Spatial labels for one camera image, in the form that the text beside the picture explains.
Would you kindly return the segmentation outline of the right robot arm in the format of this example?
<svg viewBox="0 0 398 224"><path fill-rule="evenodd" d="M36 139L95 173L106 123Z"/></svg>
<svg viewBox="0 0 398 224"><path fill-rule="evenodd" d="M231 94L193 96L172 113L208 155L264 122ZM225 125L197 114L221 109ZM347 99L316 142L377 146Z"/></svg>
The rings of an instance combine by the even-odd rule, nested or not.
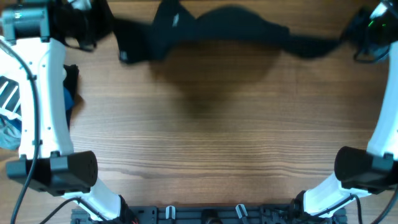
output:
<svg viewBox="0 0 398 224"><path fill-rule="evenodd" d="M385 90L365 149L342 147L331 175L302 193L301 208L309 218L330 218L359 198L397 192L397 1L380 1L357 16L345 37L357 45L355 62L386 60Z"/></svg>

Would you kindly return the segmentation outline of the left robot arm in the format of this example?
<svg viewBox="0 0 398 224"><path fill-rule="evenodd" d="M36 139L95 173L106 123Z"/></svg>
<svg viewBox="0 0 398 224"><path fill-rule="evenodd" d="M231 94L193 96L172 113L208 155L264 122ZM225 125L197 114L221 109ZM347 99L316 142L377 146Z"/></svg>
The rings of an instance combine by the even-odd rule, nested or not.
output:
<svg viewBox="0 0 398 224"><path fill-rule="evenodd" d="M111 32L106 1L18 1L1 12L1 114L21 121L19 158L7 176L28 189L77 203L96 223L136 223L122 196L98 178L96 156L75 152L64 81L78 74L64 64L66 38L90 52Z"/></svg>

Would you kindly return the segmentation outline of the black polo shirt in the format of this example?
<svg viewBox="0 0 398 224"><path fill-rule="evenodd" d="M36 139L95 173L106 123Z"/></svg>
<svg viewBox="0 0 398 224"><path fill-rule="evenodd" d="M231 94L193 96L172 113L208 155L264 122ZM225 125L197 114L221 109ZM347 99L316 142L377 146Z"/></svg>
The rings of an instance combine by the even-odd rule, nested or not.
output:
<svg viewBox="0 0 398 224"><path fill-rule="evenodd" d="M119 59L125 64L163 60L182 42L235 40L258 43L300 58L323 57L341 43L340 39L293 34L288 27L266 21L238 6L219 7L193 17L180 1L166 0L159 4L151 23L114 17L107 1L93 1L91 12L103 35L115 34Z"/></svg>

